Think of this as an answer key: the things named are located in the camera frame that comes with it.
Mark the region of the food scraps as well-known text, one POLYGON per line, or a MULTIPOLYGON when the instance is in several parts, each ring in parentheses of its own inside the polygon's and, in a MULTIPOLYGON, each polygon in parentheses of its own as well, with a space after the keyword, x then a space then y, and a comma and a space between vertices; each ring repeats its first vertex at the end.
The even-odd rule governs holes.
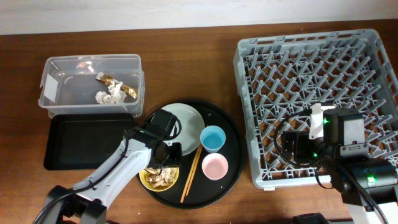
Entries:
POLYGON ((155 189, 171 186, 177 180, 179 168, 145 169, 145 180, 155 189))

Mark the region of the yellow bowl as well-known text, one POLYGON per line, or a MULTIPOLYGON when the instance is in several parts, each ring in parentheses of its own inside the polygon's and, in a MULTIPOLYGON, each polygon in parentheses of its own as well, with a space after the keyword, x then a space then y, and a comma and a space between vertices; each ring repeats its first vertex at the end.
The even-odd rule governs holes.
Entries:
POLYGON ((178 179, 179 168, 146 168, 139 172, 139 179, 144 187, 154 192, 162 192, 171 188, 178 179))

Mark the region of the wooden chopstick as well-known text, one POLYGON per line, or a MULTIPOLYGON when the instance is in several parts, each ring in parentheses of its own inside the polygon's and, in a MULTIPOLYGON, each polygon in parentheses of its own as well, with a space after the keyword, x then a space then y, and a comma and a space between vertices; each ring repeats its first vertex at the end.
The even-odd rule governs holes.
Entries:
POLYGON ((196 173, 196 170, 197 170, 197 167, 198 167, 198 162, 199 162, 202 150, 203 150, 203 145, 200 144, 200 146, 198 147, 197 154, 195 156, 195 163, 193 165, 193 170, 192 170, 191 176, 190 176, 189 181, 188 181, 188 187, 187 187, 187 191, 186 191, 186 194, 185 194, 186 197, 189 195, 189 192, 190 192, 190 189, 191 189, 191 186, 192 186, 192 182, 193 182, 193 178, 195 176, 195 173, 196 173))
POLYGON ((194 163, 195 163, 195 157, 194 157, 194 160, 193 160, 193 162, 192 162, 192 165, 191 165, 191 168, 190 168, 190 172, 189 172, 189 174, 188 174, 187 181, 186 181, 186 183, 185 183, 184 190, 183 190, 183 192, 182 192, 182 196, 181 196, 181 198, 180 198, 180 203, 183 203, 183 201, 184 201, 184 199, 185 199, 185 194, 186 194, 187 187, 188 187, 188 181, 189 181, 189 178, 190 178, 190 176, 191 176, 194 163))

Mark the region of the grey-green ceramic plate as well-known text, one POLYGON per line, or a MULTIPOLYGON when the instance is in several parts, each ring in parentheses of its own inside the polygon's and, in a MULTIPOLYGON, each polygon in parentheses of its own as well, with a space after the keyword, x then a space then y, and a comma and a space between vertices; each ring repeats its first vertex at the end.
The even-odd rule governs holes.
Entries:
POLYGON ((163 106, 162 109, 175 115, 182 125, 181 133, 175 139, 164 141, 164 143, 171 146, 179 142, 183 156, 193 152, 200 145, 200 134, 205 128, 201 114, 194 107, 183 103, 172 103, 163 106))

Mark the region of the pink cup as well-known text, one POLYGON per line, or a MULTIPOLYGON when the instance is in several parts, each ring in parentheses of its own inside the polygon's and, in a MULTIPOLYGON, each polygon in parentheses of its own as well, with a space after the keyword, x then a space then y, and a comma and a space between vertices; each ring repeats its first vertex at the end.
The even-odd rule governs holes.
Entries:
POLYGON ((211 153, 203 159, 201 168, 208 179, 220 180, 227 174, 229 164, 223 155, 211 153))

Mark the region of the light blue cup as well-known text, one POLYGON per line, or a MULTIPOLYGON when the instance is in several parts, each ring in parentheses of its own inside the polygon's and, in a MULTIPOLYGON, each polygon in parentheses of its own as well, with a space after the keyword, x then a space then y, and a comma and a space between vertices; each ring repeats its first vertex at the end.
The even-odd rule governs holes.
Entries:
POLYGON ((226 134, 219 126, 207 126, 200 134, 200 142, 209 153, 218 152, 226 142, 226 134))

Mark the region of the white tissue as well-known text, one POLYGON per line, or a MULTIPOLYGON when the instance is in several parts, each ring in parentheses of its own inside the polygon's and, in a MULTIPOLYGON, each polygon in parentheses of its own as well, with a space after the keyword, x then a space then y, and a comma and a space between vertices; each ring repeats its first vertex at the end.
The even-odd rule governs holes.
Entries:
POLYGON ((123 82, 111 81, 110 86, 108 86, 108 92, 97 92, 95 100, 102 105, 123 103, 127 94, 121 89, 122 85, 123 82))

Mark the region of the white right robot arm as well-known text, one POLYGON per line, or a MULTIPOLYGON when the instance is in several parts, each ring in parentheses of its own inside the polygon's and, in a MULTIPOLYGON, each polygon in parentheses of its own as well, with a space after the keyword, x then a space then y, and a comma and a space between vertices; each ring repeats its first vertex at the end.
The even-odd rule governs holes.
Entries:
POLYGON ((273 142, 284 161, 323 169, 341 194, 353 223, 397 223, 397 169, 369 155, 363 114, 356 109, 313 105, 296 114, 310 118, 308 131, 281 131, 273 142))

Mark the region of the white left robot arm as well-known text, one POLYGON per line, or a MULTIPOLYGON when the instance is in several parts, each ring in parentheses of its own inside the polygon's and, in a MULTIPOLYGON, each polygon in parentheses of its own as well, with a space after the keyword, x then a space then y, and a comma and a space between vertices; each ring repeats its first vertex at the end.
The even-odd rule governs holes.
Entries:
POLYGON ((106 223, 108 208, 140 171, 179 166, 182 147, 167 142, 181 130, 174 114, 156 110, 143 127, 126 130, 119 147, 90 176, 70 189, 54 187, 35 223, 63 223, 64 217, 72 216, 80 218, 81 223, 106 223))

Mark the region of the grey dishwasher rack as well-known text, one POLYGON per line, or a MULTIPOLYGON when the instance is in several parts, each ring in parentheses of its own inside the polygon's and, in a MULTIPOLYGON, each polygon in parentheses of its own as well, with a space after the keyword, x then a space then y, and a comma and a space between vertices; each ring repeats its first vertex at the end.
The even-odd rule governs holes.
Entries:
POLYGON ((243 39, 233 59, 253 184, 262 190, 317 183, 277 153, 284 131, 307 131, 297 112, 315 103, 365 114, 372 158, 397 164, 397 72, 373 29, 243 39))

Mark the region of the round black tray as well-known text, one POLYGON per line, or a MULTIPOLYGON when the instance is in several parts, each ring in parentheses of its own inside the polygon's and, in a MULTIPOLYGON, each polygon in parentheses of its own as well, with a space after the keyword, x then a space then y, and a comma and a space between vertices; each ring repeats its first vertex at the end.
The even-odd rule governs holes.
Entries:
POLYGON ((234 187, 243 169, 243 140, 239 136, 238 127, 233 119, 216 105, 203 100, 180 100, 179 102, 195 108, 202 116, 206 125, 219 126, 226 133, 226 142, 218 152, 228 161, 228 171, 220 180, 210 180, 207 178, 202 171, 201 164, 209 153, 203 150, 189 193, 185 196, 184 201, 181 202, 180 198, 195 157, 194 152, 182 157, 179 166, 179 177, 171 188, 155 192, 148 189, 143 181, 140 181, 140 184, 151 197, 160 203, 176 208, 200 208, 221 199, 234 187))

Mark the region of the black rectangular tray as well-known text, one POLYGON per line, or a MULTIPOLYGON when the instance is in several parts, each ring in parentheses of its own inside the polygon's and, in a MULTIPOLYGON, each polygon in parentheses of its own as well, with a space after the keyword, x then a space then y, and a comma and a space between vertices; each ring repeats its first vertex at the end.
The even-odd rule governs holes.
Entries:
POLYGON ((97 169, 133 126, 129 113, 56 115, 50 123, 44 168, 97 169))

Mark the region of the gold foil wrapper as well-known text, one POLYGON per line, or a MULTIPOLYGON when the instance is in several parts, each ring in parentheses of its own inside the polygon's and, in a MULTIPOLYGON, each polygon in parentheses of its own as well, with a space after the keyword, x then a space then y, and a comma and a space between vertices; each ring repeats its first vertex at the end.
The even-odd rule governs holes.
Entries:
POLYGON ((107 85, 107 86, 111 86, 112 84, 121 85, 122 91, 126 92, 128 95, 130 95, 134 99, 136 99, 138 97, 137 89, 123 84, 122 82, 120 82, 119 80, 113 78, 112 76, 110 76, 108 74, 104 74, 103 72, 100 72, 99 74, 97 74, 96 80, 107 85))

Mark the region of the clear plastic bin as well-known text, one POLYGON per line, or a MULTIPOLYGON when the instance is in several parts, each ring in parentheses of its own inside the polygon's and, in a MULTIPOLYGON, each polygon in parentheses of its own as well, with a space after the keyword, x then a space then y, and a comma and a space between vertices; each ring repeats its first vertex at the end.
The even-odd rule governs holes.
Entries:
POLYGON ((138 117, 144 109, 145 79, 137 54, 74 55, 50 57, 42 74, 39 106, 58 114, 130 113, 138 117), (127 96, 123 103, 100 104, 99 91, 108 87, 96 79, 99 73, 137 89, 137 98, 127 96))

